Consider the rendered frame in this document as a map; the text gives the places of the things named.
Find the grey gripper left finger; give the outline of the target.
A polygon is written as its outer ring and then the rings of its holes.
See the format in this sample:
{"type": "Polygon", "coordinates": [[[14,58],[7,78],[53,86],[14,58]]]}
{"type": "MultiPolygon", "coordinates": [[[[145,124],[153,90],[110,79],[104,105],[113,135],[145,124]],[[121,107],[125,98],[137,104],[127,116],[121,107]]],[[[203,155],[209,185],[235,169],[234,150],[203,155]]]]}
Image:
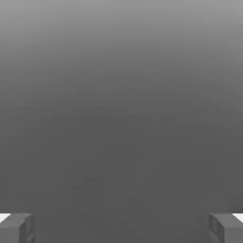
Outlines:
{"type": "Polygon", "coordinates": [[[0,213],[0,243],[36,243],[35,215],[0,213]]]}

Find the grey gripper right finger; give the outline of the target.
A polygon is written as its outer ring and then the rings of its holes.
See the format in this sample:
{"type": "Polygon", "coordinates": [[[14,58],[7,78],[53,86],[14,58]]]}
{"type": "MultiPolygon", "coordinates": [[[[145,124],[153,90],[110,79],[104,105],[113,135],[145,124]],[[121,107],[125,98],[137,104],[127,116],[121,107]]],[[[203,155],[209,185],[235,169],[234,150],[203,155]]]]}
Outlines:
{"type": "Polygon", "coordinates": [[[210,214],[208,243],[243,243],[243,213],[210,214]]]}

